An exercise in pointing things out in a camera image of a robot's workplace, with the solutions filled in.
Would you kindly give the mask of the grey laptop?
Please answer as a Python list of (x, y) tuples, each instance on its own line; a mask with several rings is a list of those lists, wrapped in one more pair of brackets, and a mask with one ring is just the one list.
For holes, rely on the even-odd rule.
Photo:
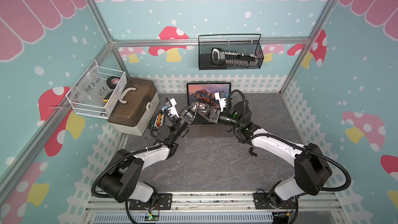
[(217, 120), (225, 113), (226, 99), (231, 92), (231, 83), (188, 83), (187, 101), (197, 110), (195, 120), (189, 125), (189, 138), (232, 137), (232, 129)]

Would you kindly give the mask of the black mouse battery cover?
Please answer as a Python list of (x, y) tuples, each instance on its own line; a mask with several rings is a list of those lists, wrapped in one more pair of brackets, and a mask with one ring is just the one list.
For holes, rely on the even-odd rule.
[(250, 147), (250, 148), (249, 148), (249, 154), (250, 154), (251, 156), (254, 156), (254, 157), (257, 157), (257, 156), (258, 156), (258, 154), (254, 152), (254, 147)]

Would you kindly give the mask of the black wireless mouse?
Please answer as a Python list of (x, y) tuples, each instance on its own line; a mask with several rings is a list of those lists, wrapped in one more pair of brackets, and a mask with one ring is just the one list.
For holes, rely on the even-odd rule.
[(207, 115), (209, 113), (210, 106), (206, 103), (198, 103), (197, 110), (200, 114)]

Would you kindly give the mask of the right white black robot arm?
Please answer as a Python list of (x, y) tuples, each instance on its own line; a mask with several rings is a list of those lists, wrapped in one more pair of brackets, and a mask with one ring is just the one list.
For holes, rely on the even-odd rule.
[[(254, 124), (244, 94), (239, 90), (232, 91), (232, 94), (240, 94), (242, 101), (232, 105), (230, 96), (224, 98), (217, 96), (219, 108), (199, 103), (195, 112), (208, 122), (230, 126), (234, 136), (242, 144), (271, 152), (293, 166), (294, 175), (277, 182), (268, 192), (267, 198), (272, 208), (281, 208), (291, 199), (303, 195), (316, 196), (321, 191), (339, 192), (351, 186), (352, 179), (347, 169), (325, 156), (316, 144), (303, 145), (290, 142)], [(325, 186), (333, 174), (331, 166), (335, 166), (343, 173), (345, 181), (341, 186)]]

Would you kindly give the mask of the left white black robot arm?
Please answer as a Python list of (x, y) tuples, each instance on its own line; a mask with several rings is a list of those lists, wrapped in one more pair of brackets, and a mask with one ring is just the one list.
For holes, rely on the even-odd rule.
[(145, 149), (129, 152), (120, 149), (105, 170), (94, 180), (91, 195), (97, 198), (112, 198), (119, 203), (137, 202), (146, 209), (158, 203), (158, 190), (140, 182), (143, 169), (171, 158), (178, 149), (178, 138), (184, 137), (197, 115), (198, 103), (186, 107), (173, 125), (162, 125), (154, 136), (155, 143)]

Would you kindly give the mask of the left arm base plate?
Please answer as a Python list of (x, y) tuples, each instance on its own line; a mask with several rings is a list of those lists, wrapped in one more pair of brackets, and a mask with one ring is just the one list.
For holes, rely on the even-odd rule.
[(173, 195), (172, 194), (155, 194), (151, 196), (147, 202), (139, 200), (129, 201), (129, 210), (132, 211), (148, 211), (149, 209), (154, 210), (170, 210), (172, 205)]

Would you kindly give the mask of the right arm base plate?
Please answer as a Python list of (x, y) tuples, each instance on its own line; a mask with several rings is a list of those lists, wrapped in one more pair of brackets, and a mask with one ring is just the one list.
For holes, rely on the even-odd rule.
[(275, 194), (263, 191), (253, 193), (253, 197), (256, 209), (271, 209), (273, 211), (294, 210), (297, 204), (295, 198), (284, 201)]

